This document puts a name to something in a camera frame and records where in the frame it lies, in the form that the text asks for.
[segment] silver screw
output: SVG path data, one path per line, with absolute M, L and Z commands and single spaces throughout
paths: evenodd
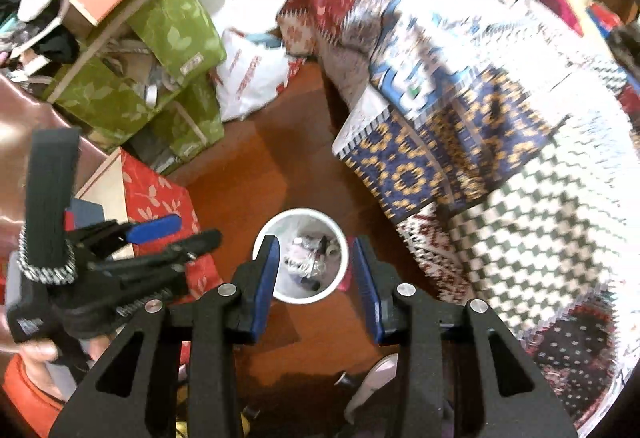
M 224 283 L 218 286 L 218 295 L 221 295 L 223 297 L 231 297 L 234 293 L 236 293 L 237 290 L 238 288 L 236 288 L 235 284 Z
M 473 299 L 469 303 L 469 306 L 471 306 L 471 309 L 476 313 L 484 313 L 487 311 L 489 307 L 486 305 L 486 302 L 484 302 L 482 299 Z
M 151 299 L 145 304 L 145 310 L 148 313 L 158 313 L 162 309 L 162 301 L 160 299 Z
M 399 284 L 396 290 L 398 290 L 399 294 L 405 297 L 411 297 L 412 295 L 415 294 L 415 286 L 409 283 Z

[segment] red and white patterned fabric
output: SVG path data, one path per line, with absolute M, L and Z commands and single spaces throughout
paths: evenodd
M 134 246 L 136 255 L 161 251 L 167 244 L 200 231 L 187 189 L 153 172 L 125 151 L 121 151 L 121 159 L 127 215 L 130 221 L 146 221 L 167 214 L 178 214 L 182 218 L 180 231 L 141 246 Z M 201 297 L 222 283 L 210 254 L 188 264 L 186 276 L 191 296 L 184 301 Z

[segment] white bucket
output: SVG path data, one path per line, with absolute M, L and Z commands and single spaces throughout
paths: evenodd
M 313 209 L 292 209 L 272 217 L 258 234 L 254 244 L 254 259 L 258 256 L 264 236 L 273 234 L 280 242 L 280 268 L 276 277 L 273 296 L 288 304 L 311 304 L 327 297 L 344 278 L 349 264 L 349 247 L 340 227 L 328 215 Z M 283 265 L 284 253 L 293 239 L 299 235 L 311 235 L 336 239 L 340 245 L 340 262 L 327 261 L 327 269 L 320 280 L 320 290 L 304 288 Z

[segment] white plastic bag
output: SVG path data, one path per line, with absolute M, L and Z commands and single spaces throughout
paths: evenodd
M 232 30 L 222 34 L 226 61 L 216 68 L 216 94 L 223 122 L 244 119 L 274 100 L 287 86 L 303 59 L 284 48 L 256 45 Z

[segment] small items in bucket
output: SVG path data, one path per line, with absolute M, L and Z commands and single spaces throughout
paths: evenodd
M 321 287 L 322 276 L 326 273 L 326 258 L 340 259 L 340 246 L 335 239 L 327 236 L 295 237 L 284 257 L 287 271 L 300 278 L 300 284 L 313 292 Z

